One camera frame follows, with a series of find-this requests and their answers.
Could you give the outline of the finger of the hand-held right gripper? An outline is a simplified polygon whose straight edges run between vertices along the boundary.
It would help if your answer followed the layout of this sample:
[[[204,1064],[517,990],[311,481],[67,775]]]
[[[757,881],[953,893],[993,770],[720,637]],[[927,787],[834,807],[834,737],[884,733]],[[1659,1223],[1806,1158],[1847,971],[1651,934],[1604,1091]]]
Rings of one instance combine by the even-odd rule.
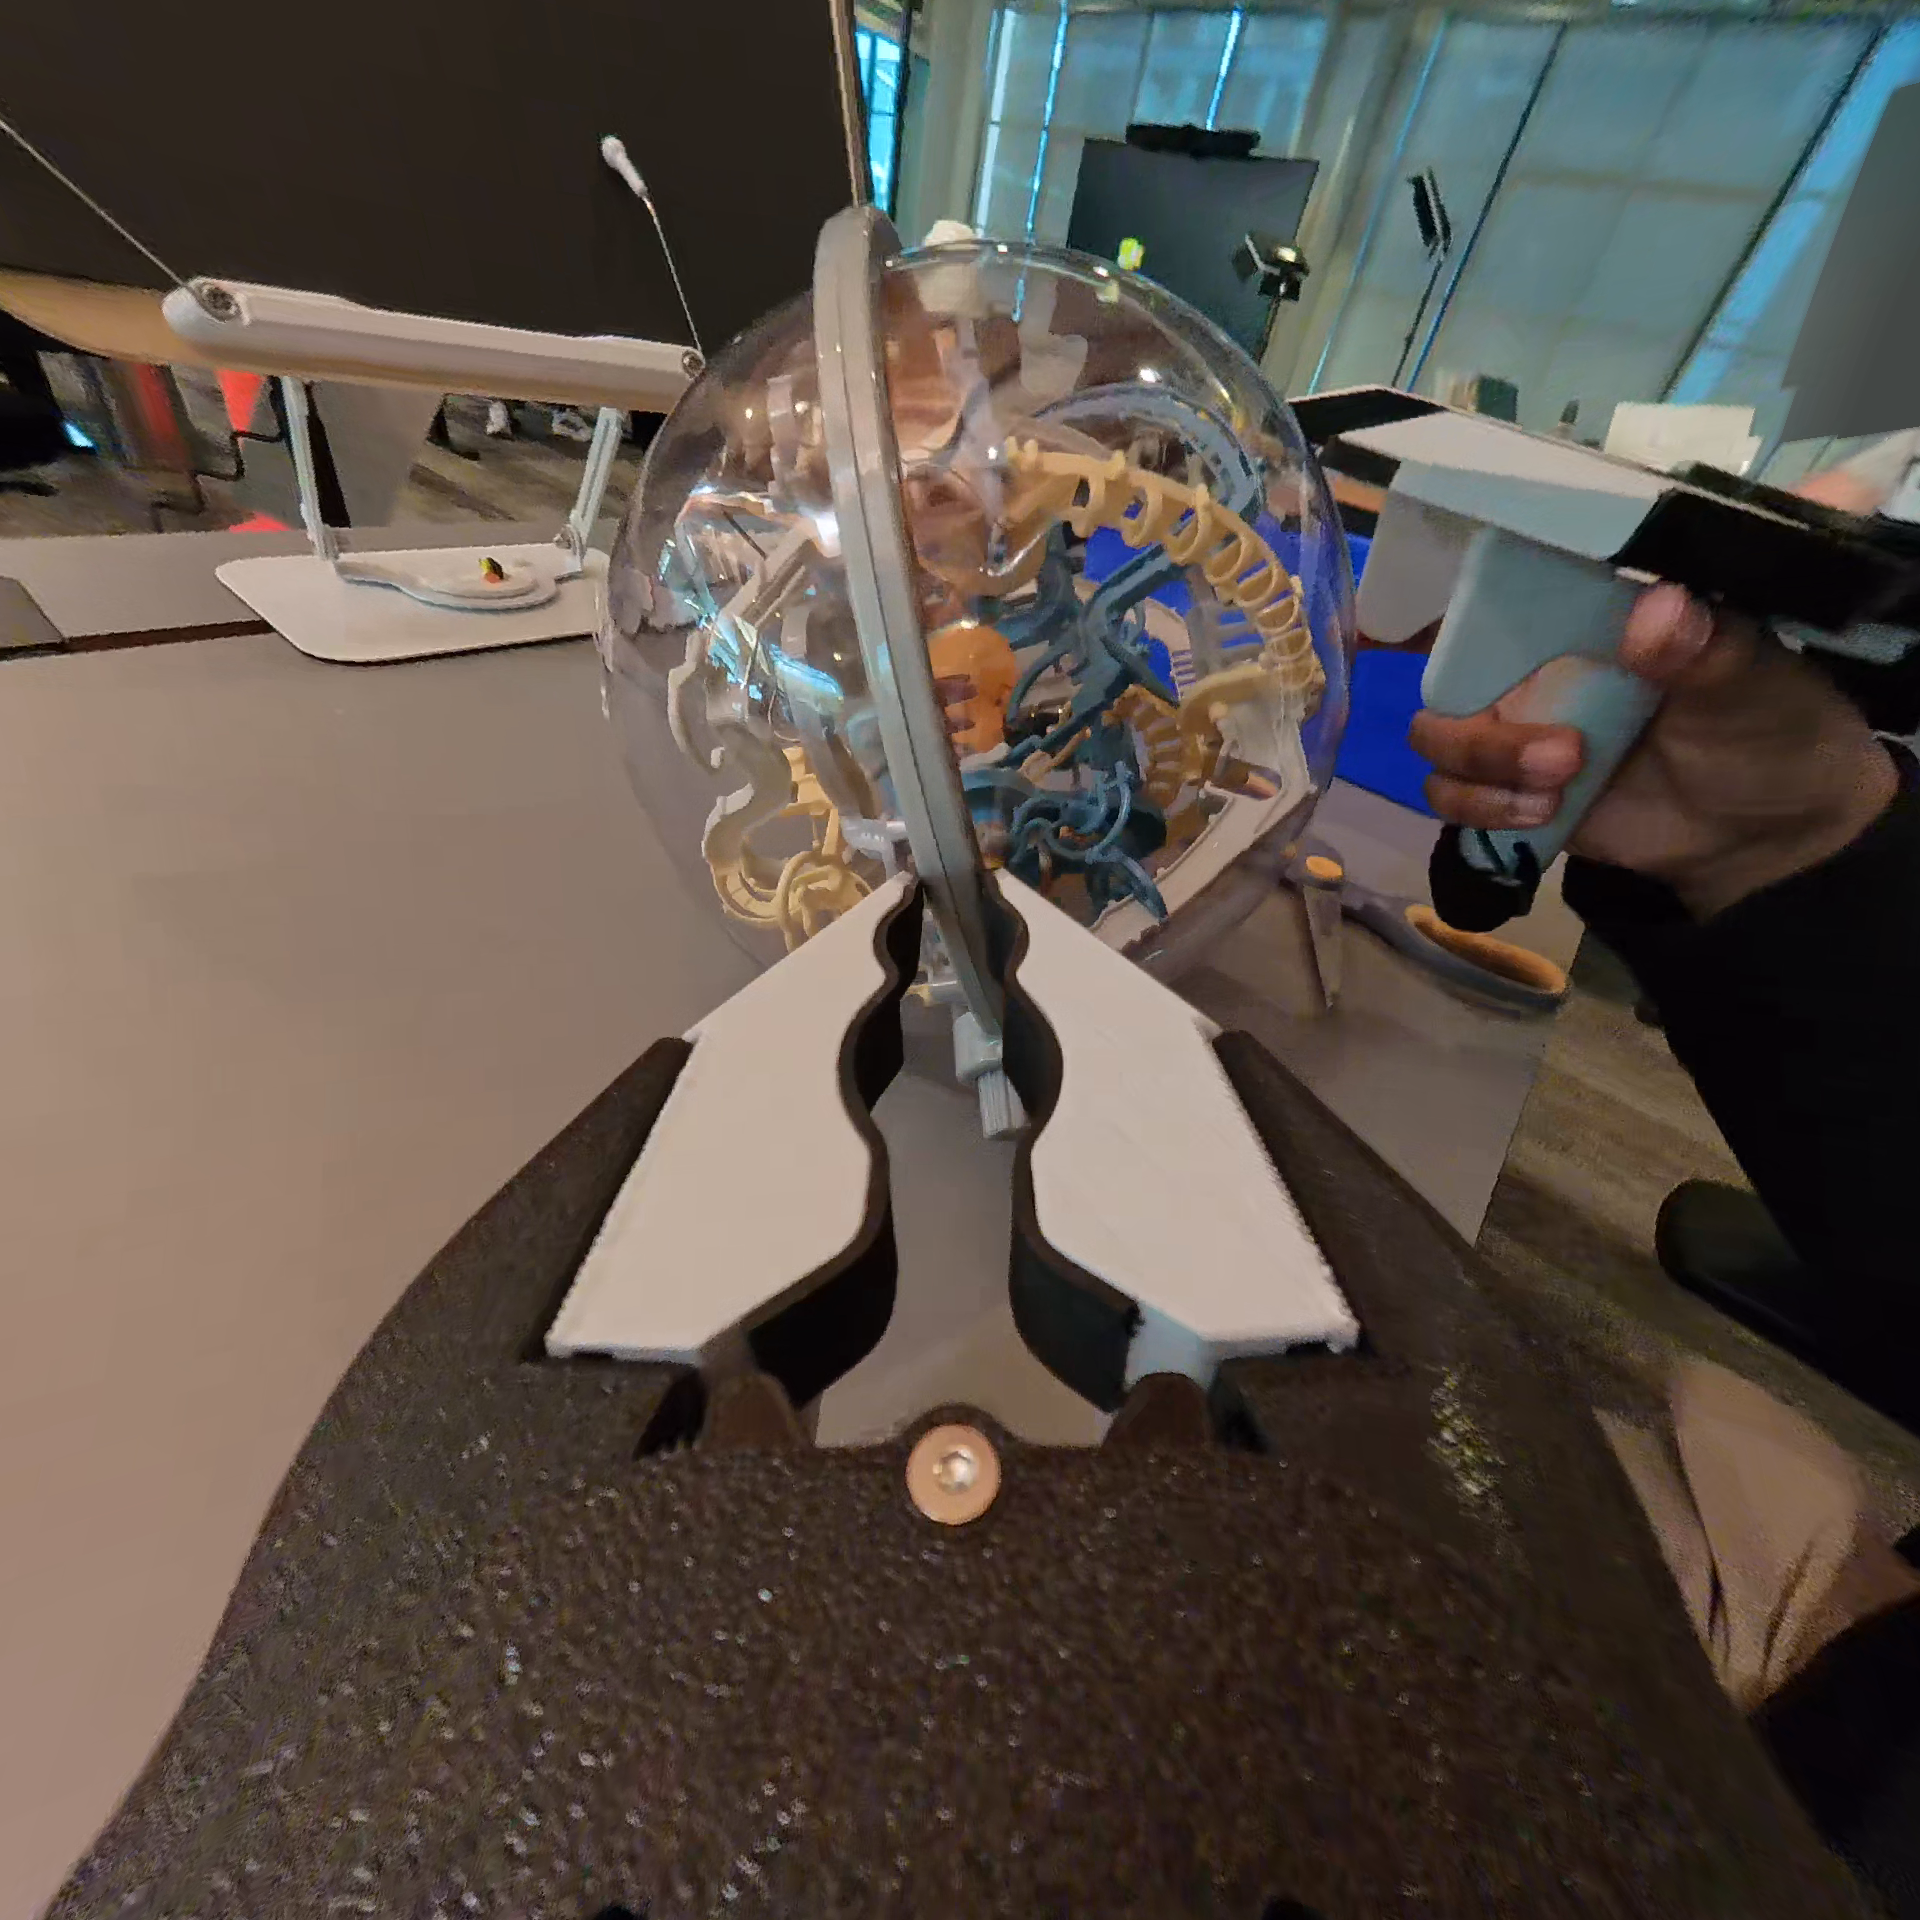
[[[1616,560],[1673,490],[1659,471],[1400,388],[1337,388],[1290,413],[1321,468],[1586,560]]]
[[[1479,465],[1409,460],[1383,490],[1367,560],[1356,583],[1356,637],[1370,645],[1410,645],[1444,617],[1454,585],[1481,520]]]

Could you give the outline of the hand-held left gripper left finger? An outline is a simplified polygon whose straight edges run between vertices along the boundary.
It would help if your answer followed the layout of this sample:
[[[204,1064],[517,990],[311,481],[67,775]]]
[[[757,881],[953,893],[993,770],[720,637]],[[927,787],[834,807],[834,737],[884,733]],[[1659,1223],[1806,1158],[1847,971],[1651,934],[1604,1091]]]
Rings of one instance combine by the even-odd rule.
[[[810,1405],[877,1350],[900,1264],[873,1105],[919,934],[890,878],[683,1034],[544,1358],[760,1373]]]

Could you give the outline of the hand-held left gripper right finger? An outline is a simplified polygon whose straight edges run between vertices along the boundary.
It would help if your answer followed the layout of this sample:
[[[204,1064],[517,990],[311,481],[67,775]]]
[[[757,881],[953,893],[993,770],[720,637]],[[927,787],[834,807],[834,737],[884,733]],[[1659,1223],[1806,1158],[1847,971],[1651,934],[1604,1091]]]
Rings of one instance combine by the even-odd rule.
[[[1219,1058],[1229,1041],[1016,878],[997,883],[999,1071],[1021,1133],[1009,1303],[1070,1395],[1347,1355],[1360,1321]]]

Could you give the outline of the grey orange scissors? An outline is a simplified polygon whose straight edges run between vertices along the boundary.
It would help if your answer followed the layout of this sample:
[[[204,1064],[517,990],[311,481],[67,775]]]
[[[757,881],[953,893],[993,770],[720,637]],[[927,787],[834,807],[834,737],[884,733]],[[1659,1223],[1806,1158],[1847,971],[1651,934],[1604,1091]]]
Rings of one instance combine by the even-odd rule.
[[[1356,883],[1320,843],[1293,843],[1281,878],[1301,905],[1316,994],[1337,1007],[1343,985],[1343,928],[1360,925],[1440,990],[1517,1018],[1554,1015],[1569,998],[1569,974],[1530,948],[1494,934],[1459,931],[1429,903],[1380,895]]]

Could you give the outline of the clear plastic maze ball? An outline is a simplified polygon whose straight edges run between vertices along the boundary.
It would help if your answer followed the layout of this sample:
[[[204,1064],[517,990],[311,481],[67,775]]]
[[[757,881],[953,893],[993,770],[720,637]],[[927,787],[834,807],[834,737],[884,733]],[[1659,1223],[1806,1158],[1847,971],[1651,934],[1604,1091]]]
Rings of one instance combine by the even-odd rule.
[[[1299,421],[1217,324],[1080,251],[903,250],[856,207],[649,447],[603,700],[753,965],[921,881],[907,993],[1004,1138],[993,883],[1189,970],[1330,780],[1353,597]]]

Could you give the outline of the person's right forearm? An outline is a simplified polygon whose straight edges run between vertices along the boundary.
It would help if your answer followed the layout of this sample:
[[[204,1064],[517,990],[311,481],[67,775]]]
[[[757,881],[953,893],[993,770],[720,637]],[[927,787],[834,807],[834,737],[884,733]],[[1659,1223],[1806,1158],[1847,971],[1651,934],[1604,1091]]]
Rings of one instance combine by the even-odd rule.
[[[1751,1194],[1817,1274],[1817,1355],[1917,1430],[1917,760],[1847,848],[1696,924],[1573,858],[1566,900],[1633,974]]]

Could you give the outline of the person's right hand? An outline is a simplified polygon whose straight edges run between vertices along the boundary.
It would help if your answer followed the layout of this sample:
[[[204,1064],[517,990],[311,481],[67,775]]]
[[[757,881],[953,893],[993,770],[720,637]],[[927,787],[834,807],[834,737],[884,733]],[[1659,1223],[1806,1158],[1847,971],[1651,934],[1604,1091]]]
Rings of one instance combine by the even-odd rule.
[[[1664,885],[1696,924],[1847,848],[1899,793],[1860,713],[1751,617],[1651,585],[1620,667],[1659,703],[1566,848]],[[1576,733],[1520,717],[1517,695],[1421,710],[1409,737],[1459,830],[1543,830],[1583,770]]]

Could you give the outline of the blue plastic bin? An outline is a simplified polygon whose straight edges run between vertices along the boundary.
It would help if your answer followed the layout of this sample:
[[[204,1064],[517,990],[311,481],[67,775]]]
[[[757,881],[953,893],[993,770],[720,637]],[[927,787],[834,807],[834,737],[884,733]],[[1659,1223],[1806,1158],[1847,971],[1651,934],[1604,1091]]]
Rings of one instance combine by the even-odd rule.
[[[1420,817],[1433,817],[1424,795],[1430,763],[1409,740],[1420,713],[1420,684],[1430,631],[1396,645],[1356,637],[1347,663],[1347,723],[1343,728],[1334,775],[1380,800]]]

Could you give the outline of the white paper stack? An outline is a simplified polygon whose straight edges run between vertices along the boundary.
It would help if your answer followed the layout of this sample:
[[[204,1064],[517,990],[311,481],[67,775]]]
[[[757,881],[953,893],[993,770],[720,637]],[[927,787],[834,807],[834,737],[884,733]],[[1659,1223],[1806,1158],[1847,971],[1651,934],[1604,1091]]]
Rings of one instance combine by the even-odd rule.
[[[1651,471],[1709,465],[1743,477],[1763,440],[1754,408],[1733,403],[1620,401],[1599,448]]]

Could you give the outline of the black light panel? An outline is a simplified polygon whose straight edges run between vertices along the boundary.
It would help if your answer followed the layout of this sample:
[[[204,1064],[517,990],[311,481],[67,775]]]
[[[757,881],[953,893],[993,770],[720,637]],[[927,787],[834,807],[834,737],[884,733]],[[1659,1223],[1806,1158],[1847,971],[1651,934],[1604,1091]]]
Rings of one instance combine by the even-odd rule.
[[[1430,301],[1437,294],[1440,281],[1444,277],[1450,267],[1450,251],[1454,251],[1454,231],[1450,231],[1450,214],[1444,208],[1441,191],[1437,185],[1437,173],[1429,165],[1424,173],[1413,174],[1404,180],[1410,191],[1410,207],[1413,207],[1413,225],[1420,231],[1420,251],[1424,258],[1424,283],[1420,297],[1413,301],[1410,321],[1404,324],[1404,337],[1403,348],[1396,358],[1396,385],[1409,385],[1413,361],[1416,361],[1416,347],[1424,337],[1424,321]]]

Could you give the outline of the black monitor screen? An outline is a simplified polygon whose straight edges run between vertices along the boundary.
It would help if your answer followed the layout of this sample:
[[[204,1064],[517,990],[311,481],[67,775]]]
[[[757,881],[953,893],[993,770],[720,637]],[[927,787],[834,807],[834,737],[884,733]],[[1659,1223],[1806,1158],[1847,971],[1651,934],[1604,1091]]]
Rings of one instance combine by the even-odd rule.
[[[1091,137],[1080,153],[1064,247],[1149,277],[1246,348],[1243,231],[1299,250],[1314,157],[1263,157],[1247,133],[1170,130],[1154,143]]]

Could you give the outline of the person's beige trousers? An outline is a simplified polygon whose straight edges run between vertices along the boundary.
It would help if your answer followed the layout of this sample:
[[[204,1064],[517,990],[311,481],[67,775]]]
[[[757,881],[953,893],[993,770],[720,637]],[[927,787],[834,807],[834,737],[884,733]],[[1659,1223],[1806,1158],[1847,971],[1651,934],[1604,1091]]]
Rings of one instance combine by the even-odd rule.
[[[1683,1363],[1653,1414],[1597,1405],[1713,1680],[1754,1714],[1843,1631],[1903,1603],[1854,1457],[1757,1383]]]

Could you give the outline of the white folding stand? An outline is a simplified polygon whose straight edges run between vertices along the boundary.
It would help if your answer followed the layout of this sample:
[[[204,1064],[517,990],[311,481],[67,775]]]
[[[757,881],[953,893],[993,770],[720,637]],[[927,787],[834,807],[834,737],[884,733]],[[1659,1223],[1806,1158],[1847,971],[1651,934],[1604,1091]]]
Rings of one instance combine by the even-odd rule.
[[[159,303],[184,348],[274,375],[307,555],[227,560],[214,577],[299,658],[386,667],[590,640],[604,611],[593,530],[634,403],[671,408],[701,368],[701,341],[654,194],[617,133],[593,133],[609,178],[654,225],[683,328],[666,341],[563,334],[364,307],[349,297],[179,277]],[[420,393],[596,401],[581,477],[550,540],[351,553],[320,504],[317,423],[304,371],[346,371]]]

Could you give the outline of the black backdrop board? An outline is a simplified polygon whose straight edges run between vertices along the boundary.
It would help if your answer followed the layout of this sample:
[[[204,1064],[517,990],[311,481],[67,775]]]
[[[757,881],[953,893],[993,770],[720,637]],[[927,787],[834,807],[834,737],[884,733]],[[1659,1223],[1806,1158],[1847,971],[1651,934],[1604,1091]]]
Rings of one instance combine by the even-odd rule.
[[[713,347],[869,194],[841,3],[6,3],[1,267]]]

